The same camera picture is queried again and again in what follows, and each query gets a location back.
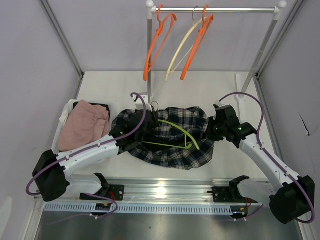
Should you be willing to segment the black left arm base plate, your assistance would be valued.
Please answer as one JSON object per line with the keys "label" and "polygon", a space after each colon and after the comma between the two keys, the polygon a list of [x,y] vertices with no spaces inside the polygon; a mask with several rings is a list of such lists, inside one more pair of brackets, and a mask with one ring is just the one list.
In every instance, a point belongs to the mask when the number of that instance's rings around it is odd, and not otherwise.
{"label": "black left arm base plate", "polygon": [[81,200],[103,200],[103,198],[112,199],[114,201],[122,201],[124,198],[125,186],[124,185],[110,185],[109,188],[102,187],[94,196],[89,196],[85,193],[80,194]]}

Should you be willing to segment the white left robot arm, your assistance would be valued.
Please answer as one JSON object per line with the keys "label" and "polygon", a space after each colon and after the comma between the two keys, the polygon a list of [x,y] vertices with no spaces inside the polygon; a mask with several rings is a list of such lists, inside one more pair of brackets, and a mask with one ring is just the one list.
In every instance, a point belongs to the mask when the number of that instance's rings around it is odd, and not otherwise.
{"label": "white left robot arm", "polygon": [[32,181],[45,202],[79,195],[82,200],[113,198],[112,188],[101,173],[81,175],[78,171],[135,149],[158,126],[154,110],[136,110],[127,123],[108,135],[75,150],[55,154],[45,151],[32,173]]}

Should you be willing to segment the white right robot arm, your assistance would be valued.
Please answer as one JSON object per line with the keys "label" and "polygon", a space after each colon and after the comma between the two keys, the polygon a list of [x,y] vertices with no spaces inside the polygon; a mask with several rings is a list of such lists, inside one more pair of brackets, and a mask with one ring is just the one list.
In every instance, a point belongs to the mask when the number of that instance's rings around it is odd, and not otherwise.
{"label": "white right robot arm", "polygon": [[226,140],[247,155],[267,177],[270,186],[248,176],[233,179],[228,196],[234,202],[249,198],[268,206],[282,224],[297,220],[310,224],[315,219],[315,182],[300,176],[275,154],[264,147],[259,132],[248,122],[241,123],[231,105],[215,106],[209,118],[206,137],[219,142]]}

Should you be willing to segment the green hanger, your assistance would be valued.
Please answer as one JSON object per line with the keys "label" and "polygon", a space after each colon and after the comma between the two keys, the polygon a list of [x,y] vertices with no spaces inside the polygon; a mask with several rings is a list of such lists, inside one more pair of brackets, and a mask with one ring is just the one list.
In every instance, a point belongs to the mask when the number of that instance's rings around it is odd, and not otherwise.
{"label": "green hanger", "polygon": [[144,137],[143,143],[152,148],[200,149],[206,114],[197,107],[167,107],[155,112],[157,126]]}

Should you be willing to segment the navy plaid skirt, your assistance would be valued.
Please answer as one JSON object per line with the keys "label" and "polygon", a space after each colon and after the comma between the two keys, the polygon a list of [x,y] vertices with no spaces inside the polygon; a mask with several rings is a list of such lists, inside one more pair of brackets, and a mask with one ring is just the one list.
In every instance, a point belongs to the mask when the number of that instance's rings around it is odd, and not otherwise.
{"label": "navy plaid skirt", "polygon": [[[123,110],[112,122],[111,131],[120,125],[127,123],[134,112],[135,110]],[[199,142],[199,150],[194,147],[191,149],[167,148],[158,150],[157,147],[152,148],[151,146],[147,146],[143,143],[143,140],[135,149],[127,152],[133,157],[146,163],[165,168],[175,168],[180,170],[200,168],[212,160],[214,153],[214,141],[205,138],[208,123],[209,118],[206,115],[206,121],[204,123],[201,140]]]}

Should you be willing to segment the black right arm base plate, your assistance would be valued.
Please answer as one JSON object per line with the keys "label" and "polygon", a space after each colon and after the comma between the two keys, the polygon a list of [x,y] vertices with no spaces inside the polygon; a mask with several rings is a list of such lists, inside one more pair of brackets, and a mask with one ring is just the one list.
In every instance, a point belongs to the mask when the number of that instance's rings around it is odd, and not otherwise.
{"label": "black right arm base plate", "polygon": [[215,203],[246,203],[246,199],[233,186],[213,186],[207,191]]}

